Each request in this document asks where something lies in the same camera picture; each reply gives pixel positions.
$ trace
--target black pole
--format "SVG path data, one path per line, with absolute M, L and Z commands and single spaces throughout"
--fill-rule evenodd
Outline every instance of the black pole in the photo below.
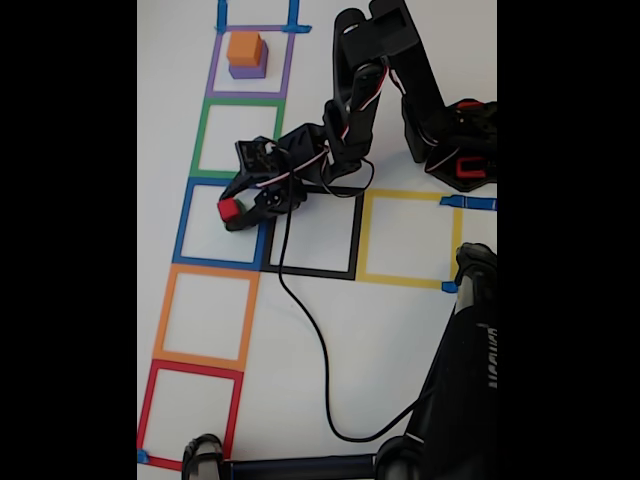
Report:
M 356 480 L 373 478 L 373 454 L 231 462 L 232 480 Z

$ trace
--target red block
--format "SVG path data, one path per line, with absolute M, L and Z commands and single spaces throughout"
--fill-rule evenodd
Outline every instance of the red block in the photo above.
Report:
M 227 198 L 218 202 L 218 211 L 220 212 L 220 218 L 224 223 L 229 222 L 234 217 L 240 215 L 240 207 L 233 198 Z

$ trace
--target white surface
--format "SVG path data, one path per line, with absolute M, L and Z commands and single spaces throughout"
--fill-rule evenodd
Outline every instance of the white surface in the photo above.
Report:
M 203 433 L 224 442 L 232 393 L 230 379 L 159 370 L 143 448 L 181 462 L 184 447 Z
M 462 241 L 484 243 L 498 253 L 498 212 L 465 210 L 462 221 Z
M 353 198 L 310 193 L 304 209 L 291 216 L 284 264 L 338 272 L 349 270 L 355 203 Z M 276 221 L 271 265 L 280 263 L 285 224 L 284 216 Z
M 260 37 L 267 42 L 267 48 L 269 49 L 267 76 L 265 78 L 243 78 L 241 80 L 236 80 L 231 76 L 229 73 L 229 59 L 227 58 L 231 33 L 225 33 L 222 37 L 216 79 L 213 82 L 214 91 L 271 93 L 280 91 L 288 35 L 282 32 L 260 32 Z
M 430 289 L 285 275 L 315 316 L 329 349 L 334 422 L 345 435 L 371 435 L 413 402 L 455 298 Z M 233 457 L 301 457 L 376 452 L 338 440 L 324 413 L 323 360 L 313 327 L 263 273 L 256 303 Z
M 180 472 L 138 464 L 138 480 L 180 480 Z
M 453 212 L 431 200 L 374 198 L 367 273 L 449 280 Z
M 249 280 L 178 274 L 164 350 L 236 360 Z
M 332 94 L 331 48 L 335 15 L 347 7 L 360 8 L 366 13 L 368 1 L 301 1 L 299 23 L 310 24 L 313 29 L 307 35 L 298 35 L 295 41 L 284 117 L 285 133 L 304 122 L 321 123 L 324 103 Z M 283 24 L 286 21 L 285 2 L 245 0 L 245 3 L 249 6 L 238 7 L 239 0 L 230 0 L 229 24 Z M 481 101 L 496 99 L 497 2 L 408 0 L 407 3 L 445 102 L 471 96 Z M 276 4 L 280 5 L 282 13 L 275 13 Z M 209 74 L 216 6 L 211 0 L 189 0 L 188 8 L 174 0 L 138 0 L 138 419 Z M 228 138 L 241 139 L 235 128 L 221 128 Z M 373 186 L 452 191 L 426 175 L 423 165 L 413 163 L 403 128 L 399 96 L 387 81 L 369 156 L 378 167 Z M 271 135 L 272 131 L 261 133 Z M 364 166 L 361 172 L 344 182 L 364 185 L 368 175 Z M 473 195 L 495 196 L 496 192 L 493 185 L 474 191 Z M 210 217 L 217 218 L 215 202 L 210 207 Z M 418 228 L 417 225 L 420 229 L 415 232 L 419 234 L 422 224 L 418 222 L 414 222 L 412 231 Z M 477 239 L 488 232 L 485 229 L 486 225 L 474 226 L 472 221 L 464 226 L 464 237 Z M 239 235 L 242 234 L 232 235 L 237 247 L 229 250 L 230 256 L 243 255 L 245 247 Z M 249 345 L 234 453 L 240 458 L 257 459 L 353 450 L 374 452 L 378 444 L 342 444 L 330 435 L 322 404 L 320 348 L 311 327 L 292 301 L 284 296 L 275 277 L 261 274 L 260 301 Z M 378 430 L 415 398 L 449 316 L 453 296 L 429 289 L 296 276 L 287 278 L 312 312 L 318 315 L 323 331 L 334 332 L 327 333 L 327 342 L 331 350 L 332 403 L 338 427 L 353 435 Z M 348 285 L 346 293 L 340 293 L 344 285 Z M 352 295 L 354 289 L 365 292 L 354 297 L 353 304 L 357 304 L 357 309 L 346 297 L 347 293 Z M 439 302 L 447 303 L 447 308 L 439 306 Z M 328 324 L 332 322 L 335 324 L 330 328 Z M 439 329 L 435 326 L 437 322 L 442 322 Z M 426 343 L 414 328 L 427 329 Z M 384 338 L 367 339 L 363 335 Z M 347 338 L 348 348 L 344 343 Z M 382 342 L 379 349 L 369 348 Z M 417 360 L 410 361 L 408 355 L 415 355 Z M 400 365 L 403 375 L 394 375 L 389 370 L 390 365 Z M 284 390 L 274 386 L 284 386 Z M 371 409 L 376 409 L 375 419 Z M 271 417 L 261 415 L 261 411 L 268 412 Z M 216 428 L 216 434 L 224 435 L 224 428 L 209 425 L 206 415 L 199 420 L 196 434 Z M 180 442 L 178 451 L 182 452 L 185 443 Z
M 216 2 L 138 0 L 138 421 L 207 85 Z
M 182 256 L 210 260 L 253 262 L 258 229 L 231 235 L 218 212 L 218 200 L 225 187 L 196 185 L 182 245 Z
M 286 25 L 288 12 L 289 0 L 227 0 L 227 25 Z
M 211 105 L 200 156 L 201 170 L 239 170 L 235 143 L 262 135 L 271 137 L 276 125 L 277 107 Z M 235 137 L 227 132 L 233 129 Z

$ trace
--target robotic arm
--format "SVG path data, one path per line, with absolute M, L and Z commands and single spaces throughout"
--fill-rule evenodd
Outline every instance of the robotic arm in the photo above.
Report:
M 323 125 L 305 123 L 277 141 L 236 142 L 240 171 L 218 203 L 227 230 L 284 214 L 289 202 L 297 209 L 307 199 L 302 180 L 328 190 L 336 178 L 358 171 L 371 149 L 386 75 L 402 92 L 405 138 L 425 172 L 461 192 L 497 182 L 498 103 L 467 98 L 446 107 L 404 0 L 372 0 L 369 9 L 368 20 L 353 8 L 335 20 L 333 99 Z M 260 192 L 245 210 L 234 197 L 248 188 Z

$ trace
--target purple tape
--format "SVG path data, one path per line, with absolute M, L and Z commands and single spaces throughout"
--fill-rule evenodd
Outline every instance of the purple tape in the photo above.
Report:
M 227 32 L 229 31 L 280 31 L 280 26 L 276 25 L 236 25 L 227 26 Z M 282 71 L 282 83 L 280 84 L 279 92 L 221 92 L 213 90 L 213 85 L 216 80 L 216 72 L 218 70 L 218 61 L 220 60 L 220 50 L 222 49 L 222 33 L 216 35 L 216 43 L 213 47 L 213 59 L 211 60 L 211 70 L 209 71 L 209 80 L 207 82 L 206 98 L 261 98 L 261 99 L 282 99 L 287 96 L 289 90 L 289 77 L 291 75 L 291 60 L 293 58 L 293 44 L 296 34 L 286 34 L 287 39 L 287 51 L 284 57 L 284 67 Z

